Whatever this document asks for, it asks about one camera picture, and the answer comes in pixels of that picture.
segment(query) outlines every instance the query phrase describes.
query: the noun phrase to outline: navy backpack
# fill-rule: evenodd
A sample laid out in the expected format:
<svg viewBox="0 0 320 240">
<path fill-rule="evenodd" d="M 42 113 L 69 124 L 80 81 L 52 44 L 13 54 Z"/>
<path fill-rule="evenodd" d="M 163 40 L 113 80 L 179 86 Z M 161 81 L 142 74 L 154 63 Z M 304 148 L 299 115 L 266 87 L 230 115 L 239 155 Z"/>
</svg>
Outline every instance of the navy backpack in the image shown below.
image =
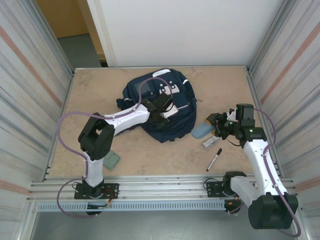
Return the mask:
<svg viewBox="0 0 320 240">
<path fill-rule="evenodd" d="M 121 110 L 128 109 L 139 101 L 138 87 L 140 83 L 151 77 L 164 79 L 172 89 L 173 104 L 178 108 L 178 113 L 170 116 L 169 123 L 162 128 L 156 124 L 145 122 L 133 126 L 141 126 L 151 137 L 160 143 L 174 141 L 176 138 L 182 138 L 191 132 L 196 122 L 196 97 L 189 80 L 179 71 L 173 69 L 162 69 L 148 73 L 144 76 L 131 80 L 123 90 L 123 99 L 117 99 L 116 103 Z M 169 87 L 158 79 L 146 82 L 142 88 L 142 99 L 152 101 L 160 93 L 170 94 Z"/>
</svg>

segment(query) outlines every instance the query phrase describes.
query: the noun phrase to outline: wooden table surface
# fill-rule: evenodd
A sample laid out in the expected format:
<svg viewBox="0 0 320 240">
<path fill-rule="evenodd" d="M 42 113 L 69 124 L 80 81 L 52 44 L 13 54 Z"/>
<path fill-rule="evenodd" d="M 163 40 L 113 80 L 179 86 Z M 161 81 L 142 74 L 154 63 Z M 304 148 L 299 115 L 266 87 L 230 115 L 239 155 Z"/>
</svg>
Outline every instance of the wooden table surface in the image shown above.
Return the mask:
<svg viewBox="0 0 320 240">
<path fill-rule="evenodd" d="M 98 112 L 101 115 L 119 111 L 117 98 L 135 77 L 158 70 L 159 68 L 101 68 L 78 69 L 66 107 L 69 112 Z M 253 104 L 253 98 L 241 66 L 178 67 L 191 82 L 197 99 L 196 126 L 211 113 L 222 113 L 236 104 Z M 61 128 L 63 141 L 71 148 L 80 151 L 78 136 L 88 118 L 71 115 L 65 118 Z M 138 175 L 178 175 L 205 174 L 206 169 L 222 148 L 209 173 L 223 174 L 226 171 L 252 173 L 252 167 L 243 149 L 227 141 L 219 141 L 208 149 L 202 143 L 209 139 L 195 139 L 188 134 L 174 142 L 160 143 L 149 136 L 141 127 L 126 131 L 114 137 L 111 149 L 121 157 L 113 170 L 103 168 L 104 176 Z M 233 136 L 232 142 L 238 143 Z M 51 177 L 72 177 L 84 174 L 83 159 L 66 149 L 58 142 L 50 170 Z"/>
</svg>

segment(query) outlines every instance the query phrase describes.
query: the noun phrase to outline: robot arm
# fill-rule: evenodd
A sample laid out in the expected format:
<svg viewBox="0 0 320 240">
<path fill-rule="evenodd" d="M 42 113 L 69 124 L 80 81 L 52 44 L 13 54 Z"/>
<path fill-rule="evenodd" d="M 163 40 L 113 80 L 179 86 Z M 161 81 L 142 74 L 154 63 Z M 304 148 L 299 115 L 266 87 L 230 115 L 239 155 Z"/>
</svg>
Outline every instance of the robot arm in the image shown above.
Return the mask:
<svg viewBox="0 0 320 240">
<path fill-rule="evenodd" d="M 104 180 L 103 160 L 111 149 L 115 135 L 148 121 L 161 129 L 169 122 L 168 117 L 177 112 L 172 98 L 162 93 L 153 101 L 145 100 L 139 106 L 136 104 L 113 115 L 104 115 L 108 118 L 106 120 L 90 117 L 78 137 L 80 148 L 88 161 L 84 184 L 87 185 L 89 195 L 94 198 L 101 194 L 99 186 Z"/>
<path fill-rule="evenodd" d="M 248 207 L 249 221 L 254 229 L 288 229 L 293 218 L 275 189 L 271 177 L 294 213 L 298 208 L 298 200 L 295 195 L 288 194 L 280 181 L 269 151 L 266 152 L 266 163 L 271 176 L 268 173 L 263 158 L 264 149 L 268 145 L 267 137 L 261 127 L 255 127 L 254 106 L 237 104 L 236 109 L 230 109 L 229 113 L 209 115 L 206 122 L 215 126 L 213 134 L 216 137 L 225 140 L 229 135 L 233 135 L 239 140 L 256 178 L 256 185 L 253 186 L 245 174 L 227 172 L 223 177 L 224 191 L 239 195 Z"/>
</svg>

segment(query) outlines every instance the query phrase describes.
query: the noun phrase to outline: purple cable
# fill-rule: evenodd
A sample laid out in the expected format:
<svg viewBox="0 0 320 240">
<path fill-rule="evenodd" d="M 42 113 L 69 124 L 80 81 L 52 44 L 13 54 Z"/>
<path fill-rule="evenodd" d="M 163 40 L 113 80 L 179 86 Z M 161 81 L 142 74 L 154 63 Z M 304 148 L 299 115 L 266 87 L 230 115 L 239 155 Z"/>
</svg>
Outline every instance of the purple cable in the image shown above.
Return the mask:
<svg viewBox="0 0 320 240">
<path fill-rule="evenodd" d="M 276 143 L 276 140 L 277 140 L 277 137 L 276 137 L 276 135 L 277 135 L 277 134 L 276 134 L 276 126 L 275 126 L 274 123 L 272 122 L 270 116 L 269 116 L 265 111 L 262 111 L 262 110 L 257 109 L 257 108 L 255 108 L 254 110 L 262 113 L 263 115 L 265 115 L 266 118 L 270 121 L 270 123 L 271 123 L 271 125 L 272 125 L 273 133 L 274 133 L 274 135 L 273 135 L 273 143 L 269 143 L 269 144 L 264 148 L 264 150 L 263 150 L 263 161 L 264 161 L 266 170 L 267 170 L 267 172 L 268 172 L 268 174 L 269 174 L 269 176 L 270 176 L 270 178 L 271 178 L 272 184 L 273 184 L 274 187 L 275 187 L 275 190 L 277 191 L 277 193 L 279 194 L 280 198 L 282 199 L 284 205 L 285 205 L 286 208 L 288 209 L 288 211 L 289 211 L 292 219 L 293 219 L 294 222 L 295 222 L 296 228 L 297 228 L 297 233 L 296 233 L 296 234 L 291 234 L 291 233 L 286 232 L 286 231 L 284 231 L 284 230 L 282 230 L 282 229 L 279 229 L 279 231 L 280 231 L 281 233 L 283 233 L 284 235 L 287 235 L 288 237 L 297 238 L 297 237 L 299 237 L 299 236 L 301 235 L 301 226 L 300 226 L 300 224 L 299 224 L 299 222 L 298 222 L 298 219 L 297 219 L 296 215 L 294 214 L 294 212 L 292 211 L 291 207 L 289 206 L 287 200 L 286 200 L 285 197 L 282 195 L 282 193 L 281 193 L 281 191 L 280 191 L 280 189 L 279 189 L 279 187 L 278 187 L 278 185 L 277 185 L 277 183 L 276 183 L 276 180 L 274 179 L 274 177 L 273 177 L 273 175 L 272 175 L 271 169 L 270 169 L 269 164 L 268 164 L 268 161 L 267 161 L 267 155 L 266 155 L 266 153 L 267 153 L 267 151 L 269 150 L 269 148 Z"/>
<path fill-rule="evenodd" d="M 143 84 L 145 84 L 146 82 L 148 82 L 148 81 L 150 81 L 150 80 L 154 80 L 154 79 L 157 79 L 157 80 L 160 80 L 160 81 L 164 82 L 164 83 L 169 87 L 170 96 L 171 96 L 171 98 L 173 99 L 173 94 L 172 94 L 171 86 L 170 86 L 165 80 L 163 80 L 161 77 L 150 77 L 150 78 L 148 78 L 148 79 L 146 79 L 146 80 L 144 80 L 144 81 L 142 81 L 142 82 L 140 83 L 139 88 L 138 88 L 138 94 L 139 94 L 138 103 L 137 103 L 136 107 L 134 107 L 134 108 L 133 108 L 131 111 L 129 111 L 129 112 L 126 112 L 126 113 L 123 113 L 123 114 L 119 114 L 119 115 L 113 117 L 113 116 L 98 116 L 98 115 L 90 114 L 90 113 L 87 113 L 87 112 L 73 111 L 73 112 L 68 112 L 68 113 L 66 113 L 66 114 L 63 114 L 63 115 L 60 117 L 60 119 L 59 119 L 59 121 L 58 121 L 58 123 L 57 123 L 57 126 L 56 126 L 56 135 L 57 135 L 58 141 L 61 143 L 61 145 L 62 145 L 65 149 L 69 150 L 70 152 L 72 152 L 72 153 L 74 153 L 74 154 L 77 154 L 77 155 L 83 157 L 83 158 L 84 158 L 84 162 L 85 162 L 85 174 L 84 174 L 84 176 L 83 176 L 82 178 L 74 178 L 74 179 L 71 179 L 71 180 L 67 181 L 65 184 L 63 184 L 63 185 L 61 186 L 61 188 L 59 189 L 58 194 L 57 194 L 57 196 L 56 196 L 56 204 L 57 204 L 59 210 L 60 210 L 61 212 L 63 212 L 65 215 L 67 215 L 67 216 L 69 216 L 69 217 L 72 217 L 72 218 L 76 218 L 76 219 L 89 219 L 89 218 L 96 217 L 96 215 L 82 216 L 82 215 L 74 215 L 74 214 L 67 213 L 65 210 L 63 210 L 63 208 L 61 207 L 61 205 L 60 205 L 60 203 L 59 203 L 59 197 L 60 197 L 60 194 L 61 194 L 61 192 L 62 192 L 62 189 L 63 189 L 66 185 L 68 185 L 69 183 L 71 183 L 71 182 L 80 181 L 80 180 L 81 180 L 81 181 L 82 181 L 82 180 L 85 180 L 85 179 L 87 178 L 87 176 L 88 176 L 88 168 L 89 168 L 89 164 L 88 164 L 88 159 L 87 159 L 87 157 L 86 157 L 84 154 L 82 154 L 81 152 L 78 152 L 78 151 L 76 151 L 76 150 L 68 147 L 68 146 L 64 143 L 64 141 L 62 140 L 62 138 L 61 138 L 61 136 L 60 136 L 60 128 L 61 128 L 61 124 L 62 124 L 63 120 L 64 120 L 67 116 L 70 116 L 70 115 L 83 115 L 83 116 L 93 117 L 93 118 L 102 119 L 102 120 L 112 120 L 112 119 L 114 119 L 114 118 L 115 118 L 115 119 L 118 119 L 118 118 L 127 116 L 127 115 L 133 113 L 134 111 L 136 111 L 136 109 L 140 106 L 141 101 L 142 101 L 141 88 L 142 88 Z"/>
<path fill-rule="evenodd" d="M 229 211 L 229 214 L 233 214 L 234 212 L 236 212 L 238 209 L 240 209 L 243 205 L 245 205 L 244 203 L 242 203 L 240 206 L 238 206 L 236 209 L 233 209 L 232 211 Z"/>
</svg>

